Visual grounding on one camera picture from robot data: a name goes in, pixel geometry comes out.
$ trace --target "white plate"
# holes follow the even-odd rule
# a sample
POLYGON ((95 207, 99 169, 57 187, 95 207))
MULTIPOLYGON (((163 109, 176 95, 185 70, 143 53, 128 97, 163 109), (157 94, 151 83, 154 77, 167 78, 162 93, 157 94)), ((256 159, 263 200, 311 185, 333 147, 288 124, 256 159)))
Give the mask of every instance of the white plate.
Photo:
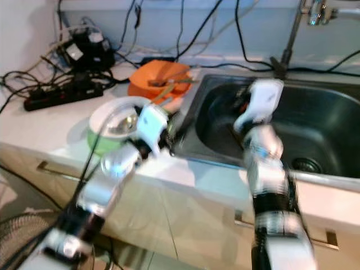
MULTIPOLYGON (((109 101, 102 106, 100 106, 90 117, 89 126, 94 133, 98 133, 106 120, 106 118, 116 110, 124 105, 129 105, 130 107, 126 107, 123 110, 120 109, 119 113, 114 115, 112 119, 109 120, 108 125, 116 125, 116 123, 120 123, 123 119, 128 117, 129 115, 135 113, 134 106, 143 107, 144 105, 150 103, 150 100, 145 97, 121 97, 115 100, 109 101)), ((101 134, 101 137, 105 138, 113 138, 113 139, 121 139, 126 138, 135 133, 135 131, 127 134, 115 134, 108 131, 105 128, 101 134)))

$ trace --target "countertop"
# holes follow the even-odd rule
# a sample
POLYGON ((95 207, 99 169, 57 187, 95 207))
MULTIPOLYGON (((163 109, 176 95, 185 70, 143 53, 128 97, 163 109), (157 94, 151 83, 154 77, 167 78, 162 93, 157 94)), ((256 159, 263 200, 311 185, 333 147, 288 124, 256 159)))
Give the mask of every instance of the countertop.
MULTIPOLYGON (((291 77, 350 82, 349 78, 338 75, 294 74, 291 77)), ((102 97, 33 112, 26 112, 23 100, 14 98, 0 115, 0 144, 36 152, 59 163, 82 165, 89 153, 86 132, 91 113, 105 102, 125 96, 127 88, 127 84, 117 85, 106 90, 102 97)), ((244 170, 172 157, 163 150, 158 159, 150 157, 134 178, 150 185, 203 196, 236 209, 251 209, 244 170)), ((306 217, 360 231, 360 193, 304 182, 297 185, 300 208, 306 217)))

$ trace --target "drawer handle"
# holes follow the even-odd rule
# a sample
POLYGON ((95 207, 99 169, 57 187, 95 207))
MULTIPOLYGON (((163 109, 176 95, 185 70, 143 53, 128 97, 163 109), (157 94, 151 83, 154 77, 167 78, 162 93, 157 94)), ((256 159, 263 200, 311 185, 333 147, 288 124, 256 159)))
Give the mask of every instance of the drawer handle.
MULTIPOLYGON (((253 223, 244 221, 242 219, 242 212, 239 210, 235 210, 235 224, 241 227, 254 229, 253 223)), ((322 246, 323 248, 339 250, 338 238, 336 237, 336 233, 334 231, 326 231, 326 241, 311 238, 311 242, 314 245, 322 246)))
POLYGON ((71 175, 71 174, 66 174, 63 172, 59 172, 57 170, 53 170, 50 168, 47 168, 48 163, 46 161, 42 161, 37 167, 36 170, 38 170, 39 172, 42 173, 47 173, 47 174, 51 174, 53 176, 60 176, 60 177, 64 177, 70 180, 75 180, 75 181, 79 181, 79 177, 71 175))

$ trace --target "stainless steel sink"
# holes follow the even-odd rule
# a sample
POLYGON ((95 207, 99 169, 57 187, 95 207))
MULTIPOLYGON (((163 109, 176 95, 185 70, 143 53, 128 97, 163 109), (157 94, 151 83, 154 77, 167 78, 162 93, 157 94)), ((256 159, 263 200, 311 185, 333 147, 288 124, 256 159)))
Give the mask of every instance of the stainless steel sink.
MULTIPOLYGON (((242 167, 236 94, 255 78, 207 75, 181 125, 176 155, 242 167)), ((283 142, 283 161, 306 173, 360 178, 358 85, 286 80, 272 125, 283 142)))

